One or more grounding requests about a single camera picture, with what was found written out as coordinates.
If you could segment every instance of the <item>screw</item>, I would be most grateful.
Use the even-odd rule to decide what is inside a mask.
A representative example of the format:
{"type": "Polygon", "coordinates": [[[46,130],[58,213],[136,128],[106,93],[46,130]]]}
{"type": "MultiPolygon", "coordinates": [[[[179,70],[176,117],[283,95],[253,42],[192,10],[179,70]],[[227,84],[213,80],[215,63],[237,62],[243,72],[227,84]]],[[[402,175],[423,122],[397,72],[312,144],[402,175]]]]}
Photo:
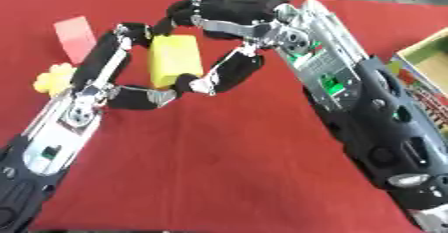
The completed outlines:
{"type": "Polygon", "coordinates": [[[12,179],[14,176],[16,176],[16,169],[6,166],[3,168],[2,173],[5,174],[6,178],[12,179]]]}
{"type": "Polygon", "coordinates": [[[375,99],[372,101],[372,105],[375,109],[380,110],[386,106],[386,102],[381,99],[375,99]]]}

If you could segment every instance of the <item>red fabric surface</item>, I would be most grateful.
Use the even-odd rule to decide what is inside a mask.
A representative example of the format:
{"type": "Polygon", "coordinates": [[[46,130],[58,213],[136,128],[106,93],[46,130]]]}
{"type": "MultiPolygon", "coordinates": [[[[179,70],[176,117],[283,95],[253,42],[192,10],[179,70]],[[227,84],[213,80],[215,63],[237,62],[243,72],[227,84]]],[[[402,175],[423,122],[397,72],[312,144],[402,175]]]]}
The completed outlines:
{"type": "MultiPolygon", "coordinates": [[[[122,21],[154,24],[174,1],[0,0],[0,141],[48,100],[32,90],[35,76],[67,60],[53,23],[84,15],[98,37],[122,21]]],[[[447,7],[321,1],[383,59],[448,23],[447,7]]],[[[198,41],[205,67],[236,44],[198,41]]],[[[344,157],[284,63],[265,55],[264,69],[229,93],[109,111],[33,227],[417,232],[344,157]]],[[[148,83],[144,56],[135,51],[122,83],[148,83]]]]}

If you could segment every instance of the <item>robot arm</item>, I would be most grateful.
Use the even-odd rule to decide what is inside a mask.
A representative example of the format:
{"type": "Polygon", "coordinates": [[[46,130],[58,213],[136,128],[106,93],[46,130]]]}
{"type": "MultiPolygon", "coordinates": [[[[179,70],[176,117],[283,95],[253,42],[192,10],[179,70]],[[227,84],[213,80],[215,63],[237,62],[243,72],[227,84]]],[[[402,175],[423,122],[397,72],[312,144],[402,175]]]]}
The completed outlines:
{"type": "MultiPolygon", "coordinates": [[[[295,8],[284,0],[243,0],[246,7],[240,1],[178,2],[155,31],[196,26],[213,38],[241,39],[237,49],[245,54],[275,50],[368,180],[388,193],[411,223],[427,232],[445,232],[448,145],[410,92],[320,2],[307,0],[295,8]]],[[[212,79],[207,75],[197,82],[213,86],[212,79]]]]}

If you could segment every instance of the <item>yellow flower toy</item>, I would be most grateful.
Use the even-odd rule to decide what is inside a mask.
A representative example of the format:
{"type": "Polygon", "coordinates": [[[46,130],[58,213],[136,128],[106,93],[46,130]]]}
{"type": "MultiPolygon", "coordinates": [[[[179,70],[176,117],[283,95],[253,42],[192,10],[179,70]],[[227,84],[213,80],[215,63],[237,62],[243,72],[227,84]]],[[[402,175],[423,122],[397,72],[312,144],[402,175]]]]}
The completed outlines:
{"type": "Polygon", "coordinates": [[[33,84],[34,90],[39,93],[48,93],[54,97],[70,87],[70,79],[75,71],[76,68],[72,67],[70,63],[54,64],[48,72],[37,76],[33,84]]]}

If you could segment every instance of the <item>cardboard box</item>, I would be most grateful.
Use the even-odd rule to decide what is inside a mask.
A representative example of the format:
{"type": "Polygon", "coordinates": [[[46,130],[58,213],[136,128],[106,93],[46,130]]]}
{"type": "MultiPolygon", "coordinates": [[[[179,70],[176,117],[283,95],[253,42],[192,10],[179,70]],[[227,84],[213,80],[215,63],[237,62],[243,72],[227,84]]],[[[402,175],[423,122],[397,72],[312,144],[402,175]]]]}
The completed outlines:
{"type": "Polygon", "coordinates": [[[397,52],[387,66],[448,139],[448,28],[397,52]]]}

